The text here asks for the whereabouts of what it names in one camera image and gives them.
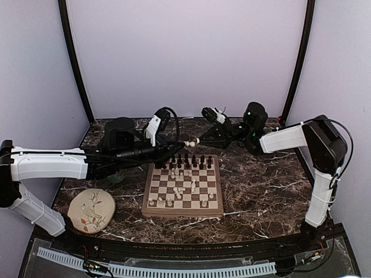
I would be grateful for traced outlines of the wooden chess board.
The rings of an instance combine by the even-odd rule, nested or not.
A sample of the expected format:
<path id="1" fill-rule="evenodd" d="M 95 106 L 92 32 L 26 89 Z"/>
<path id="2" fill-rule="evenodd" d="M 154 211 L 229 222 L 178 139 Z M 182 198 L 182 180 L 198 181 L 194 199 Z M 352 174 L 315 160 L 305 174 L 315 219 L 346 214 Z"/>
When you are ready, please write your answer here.
<path id="1" fill-rule="evenodd" d="M 212 156 L 212 167 L 207 168 L 208 156 Z M 215 198 L 209 200 L 213 192 Z M 155 205 L 149 206 L 153 198 Z M 157 200 L 164 200 L 157 206 Z M 171 197 L 173 207 L 167 207 Z M 208 208 L 201 207 L 201 200 L 208 200 Z M 151 164 L 148 168 L 144 191 L 142 215 L 146 217 L 194 217 L 220 218 L 224 214 L 219 158 L 217 155 L 179 154 L 166 162 L 163 168 Z"/>

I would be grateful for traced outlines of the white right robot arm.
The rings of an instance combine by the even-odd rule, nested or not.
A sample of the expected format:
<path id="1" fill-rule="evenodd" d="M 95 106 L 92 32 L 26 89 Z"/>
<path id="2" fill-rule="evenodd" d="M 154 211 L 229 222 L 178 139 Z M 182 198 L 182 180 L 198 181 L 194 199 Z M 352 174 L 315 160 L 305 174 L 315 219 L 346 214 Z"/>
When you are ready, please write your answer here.
<path id="1" fill-rule="evenodd" d="M 346 141 L 337 129 L 343 127 L 341 123 L 319 115 L 266 132 L 264 128 L 268 114 L 257 102 L 248 104 L 239 123 L 232 123 L 217 108 L 203 108 L 202 116 L 213 125 L 198 139 L 204 146 L 226 149 L 236 141 L 252 155 L 306 148 L 314 170 L 314 184 L 304 222 L 313 228 L 318 228 L 325 222 L 336 199 L 337 183 L 348 167 L 354 151 L 353 140 Z"/>

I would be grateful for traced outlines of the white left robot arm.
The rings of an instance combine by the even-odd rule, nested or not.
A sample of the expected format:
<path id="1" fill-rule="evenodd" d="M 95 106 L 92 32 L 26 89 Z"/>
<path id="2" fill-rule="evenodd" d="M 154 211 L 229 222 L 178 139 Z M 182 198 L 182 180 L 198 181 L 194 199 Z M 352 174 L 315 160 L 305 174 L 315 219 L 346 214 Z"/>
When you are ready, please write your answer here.
<path id="1" fill-rule="evenodd" d="M 117 118 L 104 126 L 96 146 L 66 150 L 37 150 L 16 147 L 11 140 L 1 144 L 1 207 L 9 208 L 44 229 L 70 253 L 78 252 L 82 240 L 72 221 L 35 197 L 24 180 L 70 178 L 102 180 L 120 170 L 154 163 L 161 167 L 184 148 L 179 134 L 162 137 L 167 120 L 153 116 L 142 131 L 129 118 Z"/>

